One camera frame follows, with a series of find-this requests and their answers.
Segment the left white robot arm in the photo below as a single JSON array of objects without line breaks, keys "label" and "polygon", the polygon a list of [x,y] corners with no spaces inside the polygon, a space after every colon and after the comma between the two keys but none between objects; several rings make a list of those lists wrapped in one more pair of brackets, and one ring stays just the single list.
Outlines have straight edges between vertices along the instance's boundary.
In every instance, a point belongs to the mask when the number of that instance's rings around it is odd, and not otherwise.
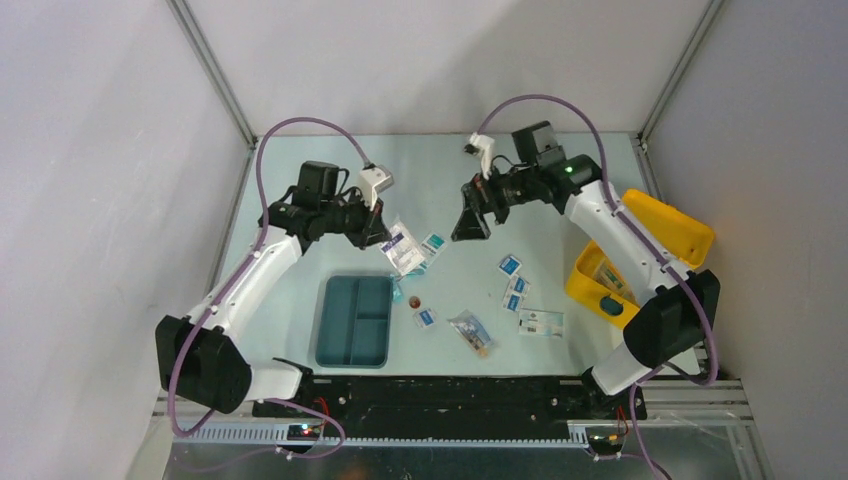
[{"label": "left white robot arm", "polygon": [[323,236],[341,235],[360,250],[389,240],[380,195],[394,183],[390,171],[369,164],[353,186],[339,190],[342,171],[307,161],[281,199],[262,196],[257,236],[235,270],[187,314],[158,323],[157,359],[169,403],[184,398],[231,413],[244,402],[277,398],[292,416],[312,411],[316,390],[302,380],[305,367],[253,359],[240,339],[271,288]]}]

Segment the bag with beige gauze roll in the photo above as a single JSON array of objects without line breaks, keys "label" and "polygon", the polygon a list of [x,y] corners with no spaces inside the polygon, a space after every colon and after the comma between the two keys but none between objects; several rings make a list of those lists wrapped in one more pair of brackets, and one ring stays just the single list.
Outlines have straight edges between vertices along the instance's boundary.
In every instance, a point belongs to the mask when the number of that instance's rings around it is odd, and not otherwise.
[{"label": "bag with beige gauze roll", "polygon": [[603,257],[594,268],[592,278],[598,284],[621,297],[632,295],[628,283],[606,257]]}]

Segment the teal gauze dressing packet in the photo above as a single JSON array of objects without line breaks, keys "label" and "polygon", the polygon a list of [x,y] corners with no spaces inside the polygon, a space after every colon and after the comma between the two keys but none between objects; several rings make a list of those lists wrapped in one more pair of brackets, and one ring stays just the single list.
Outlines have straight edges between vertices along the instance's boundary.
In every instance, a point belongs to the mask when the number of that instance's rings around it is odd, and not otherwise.
[{"label": "teal gauze dressing packet", "polygon": [[428,268],[447,246],[445,238],[435,232],[429,233],[420,243],[420,248],[425,255],[424,265]]}]

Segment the white medicine box blue label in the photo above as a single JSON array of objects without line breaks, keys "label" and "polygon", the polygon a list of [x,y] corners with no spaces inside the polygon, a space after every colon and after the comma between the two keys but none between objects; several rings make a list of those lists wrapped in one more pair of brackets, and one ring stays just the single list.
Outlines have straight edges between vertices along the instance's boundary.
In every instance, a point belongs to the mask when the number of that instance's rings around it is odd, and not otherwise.
[{"label": "white medicine box blue label", "polygon": [[400,219],[388,228],[388,233],[388,240],[379,249],[399,276],[412,273],[425,262],[419,242]]}]

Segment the cotton swabs bag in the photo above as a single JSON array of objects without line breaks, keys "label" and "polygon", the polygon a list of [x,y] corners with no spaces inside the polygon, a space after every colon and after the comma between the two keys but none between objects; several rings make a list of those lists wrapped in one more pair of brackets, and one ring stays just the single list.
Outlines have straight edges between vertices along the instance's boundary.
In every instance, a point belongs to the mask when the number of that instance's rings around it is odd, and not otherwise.
[{"label": "cotton swabs bag", "polygon": [[448,319],[447,322],[480,358],[489,356],[494,340],[478,316],[465,310],[458,316]]}]

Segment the teal divided plastic tray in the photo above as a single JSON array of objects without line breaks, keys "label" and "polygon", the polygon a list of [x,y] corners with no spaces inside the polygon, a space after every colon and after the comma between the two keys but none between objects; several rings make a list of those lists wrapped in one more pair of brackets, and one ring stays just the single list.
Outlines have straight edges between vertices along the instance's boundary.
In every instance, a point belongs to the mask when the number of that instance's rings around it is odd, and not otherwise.
[{"label": "teal divided plastic tray", "polygon": [[315,361],[379,369],[388,359],[393,283],[386,275],[335,275],[325,284]]}]

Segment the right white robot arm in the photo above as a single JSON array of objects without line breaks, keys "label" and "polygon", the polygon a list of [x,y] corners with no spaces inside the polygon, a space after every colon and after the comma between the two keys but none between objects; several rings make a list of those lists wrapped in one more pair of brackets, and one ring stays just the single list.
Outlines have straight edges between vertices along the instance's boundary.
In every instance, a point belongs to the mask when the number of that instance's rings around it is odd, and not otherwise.
[{"label": "right white robot arm", "polygon": [[585,411],[606,418],[622,403],[621,392],[703,340],[714,320],[720,283],[694,272],[638,221],[590,156],[568,157],[552,126],[542,121],[512,135],[520,159],[506,172],[494,165],[493,138],[469,136],[466,153],[480,170],[463,184],[463,209],[451,233],[455,242],[486,240],[491,214],[504,223],[512,208],[539,201],[583,230],[611,261],[632,292],[637,312],[623,341],[584,374]]}]

